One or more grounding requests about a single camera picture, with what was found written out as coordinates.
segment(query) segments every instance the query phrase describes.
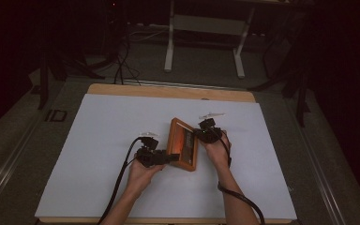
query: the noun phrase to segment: white surface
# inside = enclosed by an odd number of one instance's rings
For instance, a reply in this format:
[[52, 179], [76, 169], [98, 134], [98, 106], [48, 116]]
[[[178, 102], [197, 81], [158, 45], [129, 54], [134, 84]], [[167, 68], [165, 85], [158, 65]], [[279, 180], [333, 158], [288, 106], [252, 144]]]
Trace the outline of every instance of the white surface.
[[[85, 95], [36, 217], [100, 217], [112, 195], [130, 144], [141, 132], [159, 134], [165, 149], [171, 120], [197, 128], [199, 116], [216, 120], [232, 142], [232, 172], [265, 218], [296, 219], [260, 105], [230, 101]], [[132, 154], [141, 147], [134, 145]], [[124, 174], [118, 195], [127, 182]], [[136, 202], [130, 218], [224, 218], [218, 180], [200, 146], [196, 172], [167, 166]]]

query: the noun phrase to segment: dark background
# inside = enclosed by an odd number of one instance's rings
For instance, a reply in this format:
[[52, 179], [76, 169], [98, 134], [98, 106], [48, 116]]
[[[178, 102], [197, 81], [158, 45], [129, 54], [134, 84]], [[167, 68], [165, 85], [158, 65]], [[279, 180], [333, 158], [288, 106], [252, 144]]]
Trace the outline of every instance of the dark background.
[[[132, 23], [166, 24], [168, 2], [129, 1], [128, 19]], [[27, 75], [39, 67], [39, 46], [44, 35], [53, 34], [51, 38], [71, 43], [79, 41], [67, 36], [70, 14], [65, 3], [0, 1], [0, 117], [32, 87]], [[305, 67], [311, 71], [308, 87], [316, 94], [360, 184], [360, 1], [316, 3], [321, 10], [307, 21], [307, 31], [298, 38], [301, 47], [293, 50], [287, 60], [298, 65], [307, 57]], [[275, 23], [272, 12], [266, 8], [257, 14], [260, 24], [252, 24], [254, 32], [270, 30]], [[241, 10], [235, 16], [244, 14]], [[306, 54], [311, 44], [320, 48]]]

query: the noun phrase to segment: person's right hand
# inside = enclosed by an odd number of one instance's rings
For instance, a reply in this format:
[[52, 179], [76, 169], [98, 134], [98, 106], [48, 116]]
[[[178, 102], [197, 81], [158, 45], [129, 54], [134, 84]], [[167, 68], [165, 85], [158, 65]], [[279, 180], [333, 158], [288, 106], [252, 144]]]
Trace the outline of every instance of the person's right hand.
[[[231, 143], [228, 140], [227, 133], [225, 130], [222, 132], [223, 134], [221, 135], [221, 140], [227, 145], [227, 148], [230, 151]], [[201, 142], [201, 144], [206, 149], [207, 156], [209, 156], [216, 169], [221, 167], [229, 167], [229, 156], [226, 152], [226, 149], [224, 148], [223, 143], [220, 140], [214, 143]]]

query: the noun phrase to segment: black device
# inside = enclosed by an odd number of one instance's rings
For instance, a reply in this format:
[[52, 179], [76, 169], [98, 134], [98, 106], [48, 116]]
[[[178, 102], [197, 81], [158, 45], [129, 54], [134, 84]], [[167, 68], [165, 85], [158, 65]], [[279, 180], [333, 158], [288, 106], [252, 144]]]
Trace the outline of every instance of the black device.
[[215, 127], [213, 118], [203, 120], [199, 125], [201, 129], [194, 129], [194, 133], [199, 140], [204, 143], [215, 143], [221, 139], [221, 129]]
[[180, 158], [179, 154], [167, 155], [166, 150], [156, 150], [158, 141], [153, 138], [144, 137], [142, 143], [143, 146], [137, 150], [136, 159], [146, 168], [168, 164], [171, 161], [178, 161]]

